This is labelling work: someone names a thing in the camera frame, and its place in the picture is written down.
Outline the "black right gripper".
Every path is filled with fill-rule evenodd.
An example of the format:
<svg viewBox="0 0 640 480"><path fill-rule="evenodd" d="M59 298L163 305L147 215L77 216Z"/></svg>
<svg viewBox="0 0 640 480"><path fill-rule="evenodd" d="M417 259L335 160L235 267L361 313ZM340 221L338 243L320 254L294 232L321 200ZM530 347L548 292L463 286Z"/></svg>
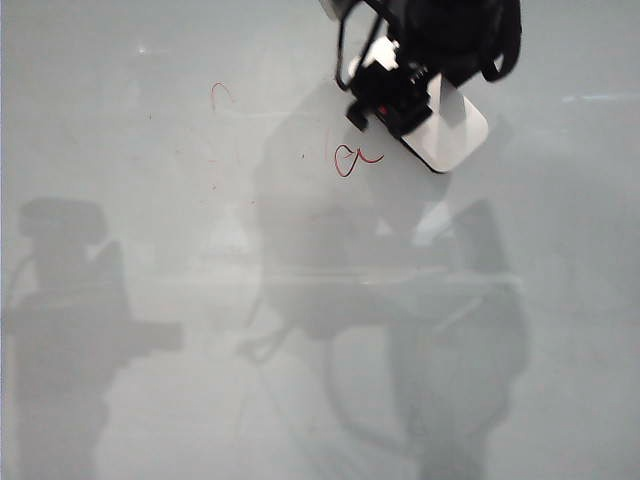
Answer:
<svg viewBox="0 0 640 480"><path fill-rule="evenodd" d="M364 132L369 125L372 106L380 111L389 133L394 138L401 138L431 116L430 80L429 72L423 68L388 70L380 62L373 62L360 68L353 79L351 90L361 99L349 104L345 116L360 132Z"/></svg>

